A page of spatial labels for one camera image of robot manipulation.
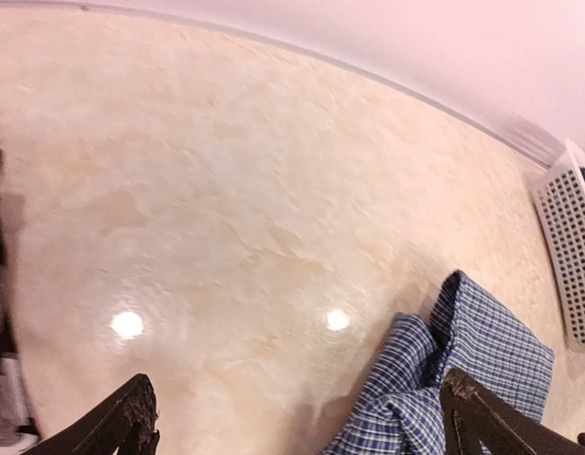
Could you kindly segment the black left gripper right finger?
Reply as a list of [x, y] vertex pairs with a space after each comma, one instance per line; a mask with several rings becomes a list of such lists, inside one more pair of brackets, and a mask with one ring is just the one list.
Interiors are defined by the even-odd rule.
[[447, 454], [585, 454], [575, 442], [524, 416], [460, 369], [440, 390]]

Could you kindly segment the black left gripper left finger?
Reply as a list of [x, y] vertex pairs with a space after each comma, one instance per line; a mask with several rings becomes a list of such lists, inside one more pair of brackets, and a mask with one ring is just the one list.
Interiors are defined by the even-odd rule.
[[156, 397], [149, 376], [138, 373], [77, 422], [30, 448], [35, 455], [154, 454]]

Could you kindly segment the white plastic laundry basket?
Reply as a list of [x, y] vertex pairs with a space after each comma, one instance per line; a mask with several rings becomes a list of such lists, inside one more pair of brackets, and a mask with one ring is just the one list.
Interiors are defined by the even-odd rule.
[[554, 269], [567, 344], [585, 351], [585, 152], [573, 141], [531, 189]]

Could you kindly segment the blue checked long sleeve shirt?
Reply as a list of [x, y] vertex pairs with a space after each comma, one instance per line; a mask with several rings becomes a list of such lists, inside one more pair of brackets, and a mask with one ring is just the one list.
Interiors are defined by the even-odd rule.
[[550, 348], [457, 270], [444, 281], [428, 321], [394, 318], [348, 419], [323, 453], [444, 453], [439, 391], [453, 368], [539, 422], [554, 361]]

